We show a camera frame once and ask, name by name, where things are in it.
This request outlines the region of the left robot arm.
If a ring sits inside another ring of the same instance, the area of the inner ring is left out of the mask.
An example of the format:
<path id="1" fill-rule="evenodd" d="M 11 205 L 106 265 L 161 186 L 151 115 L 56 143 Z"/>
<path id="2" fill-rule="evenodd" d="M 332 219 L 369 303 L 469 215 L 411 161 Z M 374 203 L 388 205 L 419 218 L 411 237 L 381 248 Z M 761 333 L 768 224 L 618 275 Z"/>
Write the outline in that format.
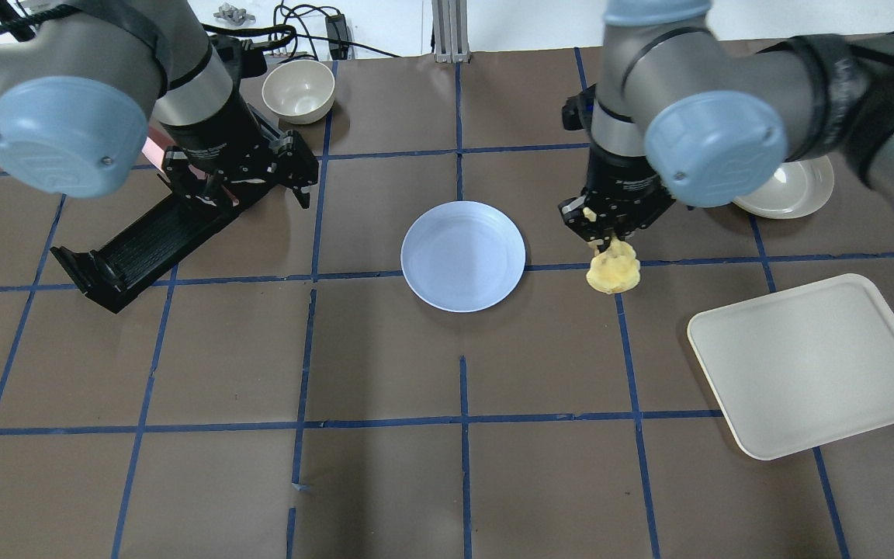
<path id="1" fill-rule="evenodd" d="M 57 1 L 0 25 L 0 169 L 47 193 L 96 197 L 127 180 L 150 123 L 161 173 L 188 203 L 241 211 L 277 186 L 302 207 L 318 163 L 239 91 L 244 46 L 185 1 Z"/>

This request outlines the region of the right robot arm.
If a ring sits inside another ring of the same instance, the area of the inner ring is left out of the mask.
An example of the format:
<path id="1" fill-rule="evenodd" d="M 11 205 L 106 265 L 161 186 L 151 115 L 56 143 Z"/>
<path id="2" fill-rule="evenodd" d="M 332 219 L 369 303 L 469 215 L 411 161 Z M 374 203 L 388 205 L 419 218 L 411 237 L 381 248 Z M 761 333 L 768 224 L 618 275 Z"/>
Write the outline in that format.
<path id="1" fill-rule="evenodd" d="M 840 152 L 894 209 L 894 31 L 791 36 L 727 54 L 709 1 L 610 1 L 601 74 L 562 109 L 591 142 L 586 181 L 558 212 L 597 251 L 674 204 L 720 207 L 781 164 Z"/>

